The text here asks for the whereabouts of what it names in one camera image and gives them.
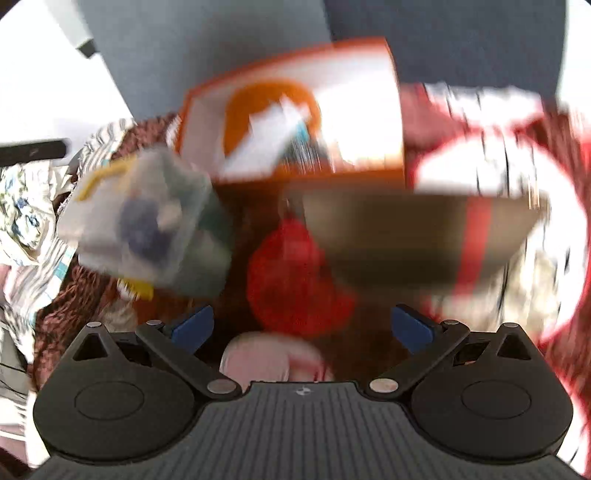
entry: blue gripper pad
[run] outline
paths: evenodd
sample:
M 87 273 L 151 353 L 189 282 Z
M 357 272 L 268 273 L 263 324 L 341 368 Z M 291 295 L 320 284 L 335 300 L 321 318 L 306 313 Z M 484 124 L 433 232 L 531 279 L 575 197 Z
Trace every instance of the blue gripper pad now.
M 429 326 L 427 322 L 436 325 L 411 309 L 394 307 L 390 310 L 392 335 L 411 354 L 421 351 L 433 341 L 435 337 L 434 328 Z
M 170 340 L 192 355 L 211 337 L 213 323 L 213 308 L 207 305 L 176 326 Z

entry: striped fabric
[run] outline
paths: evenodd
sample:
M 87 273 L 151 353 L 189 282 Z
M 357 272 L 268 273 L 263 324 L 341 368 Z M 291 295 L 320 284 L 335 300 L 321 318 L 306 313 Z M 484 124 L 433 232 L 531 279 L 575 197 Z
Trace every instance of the striped fabric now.
M 133 120 L 121 119 L 92 135 L 80 153 L 78 177 L 106 165 L 133 125 Z M 13 288 L 6 298 L 5 324 L 29 363 L 33 361 L 37 310 L 49 305 L 59 293 L 75 252 L 56 236 L 40 265 L 19 267 L 10 275 Z
M 544 113 L 537 93 L 515 87 L 505 89 L 424 85 L 433 105 L 471 128 L 511 131 Z
M 166 146 L 175 150 L 177 137 L 178 137 L 178 129 L 181 126 L 181 118 L 177 115 L 174 117 L 173 121 L 170 122 L 170 125 L 166 129 Z

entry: cluttered pile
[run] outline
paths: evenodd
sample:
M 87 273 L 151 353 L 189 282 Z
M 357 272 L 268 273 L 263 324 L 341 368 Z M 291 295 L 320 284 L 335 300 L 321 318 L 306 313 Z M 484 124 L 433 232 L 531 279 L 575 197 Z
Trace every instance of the cluttered pile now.
M 76 267 L 152 304 L 136 321 L 173 319 L 155 312 L 176 297 L 186 348 L 244 389 L 375 378 L 415 353 L 399 302 L 473 330 L 515 322 L 590 410 L 580 117 L 516 89 L 399 86 L 388 46 L 368 40 L 216 79 L 148 125 L 85 175 L 57 226 Z M 92 295 L 72 277 L 64 289 Z M 583 472 L 586 449 L 565 445 Z

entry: clear plastic container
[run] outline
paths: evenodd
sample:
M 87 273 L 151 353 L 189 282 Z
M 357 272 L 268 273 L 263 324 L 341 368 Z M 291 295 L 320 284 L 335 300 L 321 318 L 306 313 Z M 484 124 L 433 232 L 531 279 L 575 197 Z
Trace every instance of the clear plastic container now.
M 57 234 L 77 245 L 85 266 L 191 297 L 222 291 L 232 259 L 230 216 L 209 176 L 167 148 L 90 174 L 73 195 Z

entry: patterned cloth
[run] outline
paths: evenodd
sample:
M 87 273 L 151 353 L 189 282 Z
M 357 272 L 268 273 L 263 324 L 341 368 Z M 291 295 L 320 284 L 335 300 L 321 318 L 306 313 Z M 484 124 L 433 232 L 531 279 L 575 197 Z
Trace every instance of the patterned cloth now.
M 79 175 L 140 148 L 164 142 L 165 131 L 173 118 L 174 115 L 154 118 L 136 126 L 132 121 L 121 120 L 102 128 L 82 151 Z M 131 312 L 129 304 L 118 299 L 117 279 L 79 265 L 74 256 L 59 294 L 37 312 L 34 362 L 30 365 L 30 375 L 37 388 L 44 385 L 87 322 L 100 319 L 110 324 L 112 331 L 121 331 L 137 321 L 136 312 Z M 169 309 L 170 304 L 170 301 L 164 303 Z
M 72 189 L 67 168 L 38 161 L 0 169 L 1 263 L 44 261 L 56 230 L 52 201 Z
M 80 153 L 78 178 L 108 163 L 111 155 L 119 148 L 125 133 L 133 124 L 133 120 L 122 119 L 101 128 L 92 135 Z M 48 166 L 49 162 L 34 162 L 34 164 Z M 25 172 L 25 179 L 32 176 L 29 171 Z M 42 177 L 37 172 L 35 178 L 44 180 L 37 182 L 38 188 L 41 191 L 53 189 L 53 198 L 55 198 L 61 191 L 57 190 L 53 186 L 55 182 L 50 181 L 51 178 L 47 177 L 47 175 Z M 74 247 L 66 245 L 55 236 L 55 218 L 53 217 L 53 205 L 50 201 L 48 201 L 47 208 L 50 209 L 53 219 L 50 224 L 48 223 L 44 240 L 44 255 L 39 257 L 38 264 L 25 264 L 25 266 L 13 268 L 8 274 L 5 285 L 5 323 L 15 345 L 29 363 L 34 360 L 34 329 L 37 311 L 49 305 L 56 298 L 76 252 Z

